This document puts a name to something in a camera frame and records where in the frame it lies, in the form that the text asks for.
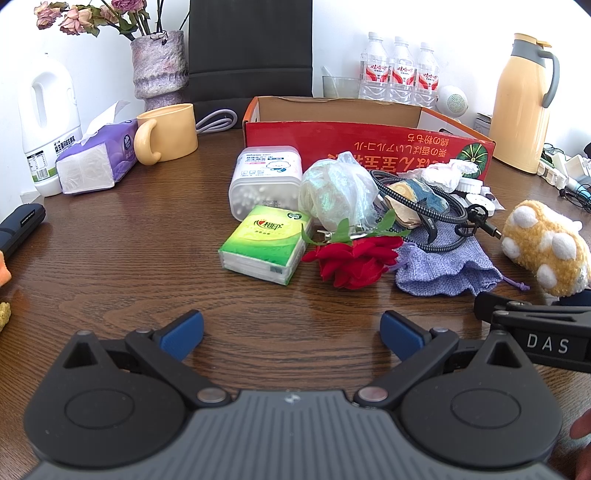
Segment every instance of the green pumpkin picture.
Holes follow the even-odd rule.
[[[486,148],[480,143],[471,143],[464,147],[464,149],[458,153],[458,160],[471,161],[476,164],[478,171],[476,173],[464,174],[464,177],[469,179],[476,179],[484,172],[486,168],[486,162],[488,161],[488,153]]]

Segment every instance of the yellow and green tissue pack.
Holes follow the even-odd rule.
[[[301,229],[312,221],[301,212],[257,205],[218,250],[222,267],[287,285],[306,251]]]

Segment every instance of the white round speaker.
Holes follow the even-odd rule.
[[[458,87],[447,85],[437,92],[437,110],[450,118],[462,116],[468,110],[468,98]]]

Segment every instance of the yellow thermos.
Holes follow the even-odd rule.
[[[489,137],[494,157],[527,173],[536,173],[548,128],[548,107],[558,88],[560,66],[551,47],[529,35],[515,34],[513,52],[496,88]],[[544,59],[552,60],[548,88]]]

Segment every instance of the white plastic jug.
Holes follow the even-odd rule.
[[[61,193],[56,160],[82,138],[72,77],[57,60],[32,59],[18,89],[22,149],[35,188],[44,197]]]

